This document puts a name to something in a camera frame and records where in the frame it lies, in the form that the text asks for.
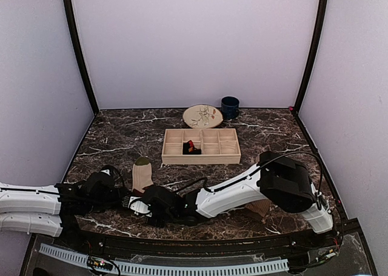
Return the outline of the beige striped sock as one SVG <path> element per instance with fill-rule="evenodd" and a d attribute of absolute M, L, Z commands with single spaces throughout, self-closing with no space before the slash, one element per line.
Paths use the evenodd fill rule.
<path fill-rule="evenodd" d="M 141 197 L 152 185 L 152 165 L 148 158 L 139 157 L 132 167 L 132 194 Z"/>

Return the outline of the black argyle sock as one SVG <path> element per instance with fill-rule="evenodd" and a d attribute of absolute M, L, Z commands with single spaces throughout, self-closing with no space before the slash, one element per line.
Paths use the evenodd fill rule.
<path fill-rule="evenodd" d="M 183 155 L 201 155 L 202 151 L 201 151 L 201 149 L 198 149 L 197 147 L 195 147 L 192 140 L 189 140 L 188 142 L 183 143 L 182 154 Z"/>

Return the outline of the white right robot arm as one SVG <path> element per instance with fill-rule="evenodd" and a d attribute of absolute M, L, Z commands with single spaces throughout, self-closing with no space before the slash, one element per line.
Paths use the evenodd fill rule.
<path fill-rule="evenodd" d="M 163 227 L 168 222 L 196 226 L 236 207 L 268 199 L 285 212 L 300 214 L 313 229 L 309 242 L 322 248 L 333 237 L 329 203 L 307 167 L 290 156 L 267 151 L 245 172 L 215 186 L 204 184 L 180 196 L 152 185 L 140 197 L 125 197 L 122 205 L 146 216 L 151 226 Z"/>

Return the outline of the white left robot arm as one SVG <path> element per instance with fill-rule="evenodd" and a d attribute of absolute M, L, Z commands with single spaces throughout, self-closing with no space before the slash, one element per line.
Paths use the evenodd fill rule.
<path fill-rule="evenodd" d="M 48 186 L 2 183 L 1 231 L 61 235 L 72 249 L 81 249 L 85 235 L 72 226 L 72 217 L 119 207 L 129 195 L 120 172 L 109 165 L 75 183 Z"/>

